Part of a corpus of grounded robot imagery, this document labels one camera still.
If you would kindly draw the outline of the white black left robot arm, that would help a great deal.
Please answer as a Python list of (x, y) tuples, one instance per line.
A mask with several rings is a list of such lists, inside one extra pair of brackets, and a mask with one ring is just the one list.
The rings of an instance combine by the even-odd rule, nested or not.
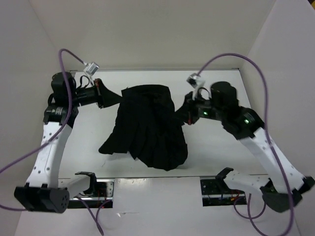
[(25, 185), (15, 188), (14, 197), (27, 211), (63, 213), (70, 199), (80, 193), (90, 197), (98, 191), (93, 172), (77, 172), (73, 178), (59, 180), (63, 152), (79, 106), (96, 104), (102, 109), (118, 104), (122, 98), (106, 88), (101, 79), (95, 79), (89, 88), (78, 88), (69, 72), (53, 75), (51, 87), (43, 118), (44, 147)]

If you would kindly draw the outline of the black pleated skirt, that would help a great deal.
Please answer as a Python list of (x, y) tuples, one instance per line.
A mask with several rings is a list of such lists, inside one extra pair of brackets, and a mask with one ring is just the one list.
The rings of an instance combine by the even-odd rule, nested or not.
[(188, 157), (182, 125), (175, 117), (169, 87), (126, 88), (122, 90), (113, 131), (98, 151), (129, 153), (149, 168), (170, 171), (184, 164)]

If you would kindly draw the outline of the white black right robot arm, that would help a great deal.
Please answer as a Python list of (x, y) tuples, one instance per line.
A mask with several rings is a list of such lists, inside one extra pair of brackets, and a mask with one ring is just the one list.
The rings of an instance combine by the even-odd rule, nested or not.
[(185, 95), (178, 110), (188, 125), (200, 118), (218, 120), (225, 131), (231, 134), (258, 159), (266, 176), (250, 176), (233, 168), (224, 168), (216, 175), (216, 188), (221, 193), (230, 189), (241, 190), (262, 197), (273, 211), (282, 213), (297, 206), (302, 195), (315, 184), (288, 161), (270, 137), (266, 136), (265, 124), (250, 108), (239, 105), (237, 90), (229, 82), (216, 82), (210, 87), (209, 98), (201, 95), (205, 82), (189, 78), (193, 91)]

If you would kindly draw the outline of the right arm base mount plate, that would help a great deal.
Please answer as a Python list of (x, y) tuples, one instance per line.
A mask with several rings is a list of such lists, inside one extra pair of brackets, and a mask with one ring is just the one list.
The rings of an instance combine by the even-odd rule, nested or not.
[(220, 197), (240, 197), (244, 196), (241, 190), (231, 190), (227, 187), (222, 187), (215, 178), (207, 178), (200, 180), (201, 194), (204, 196), (218, 196)]

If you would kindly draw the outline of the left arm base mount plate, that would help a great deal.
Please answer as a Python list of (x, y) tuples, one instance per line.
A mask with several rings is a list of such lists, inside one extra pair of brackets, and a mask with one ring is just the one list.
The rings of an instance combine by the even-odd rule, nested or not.
[[(97, 180), (95, 192), (93, 194), (79, 194), (78, 197), (84, 201), (103, 201), (112, 200), (114, 196), (114, 179), (100, 178)], [(71, 199), (71, 201), (78, 201), (77, 197)]]

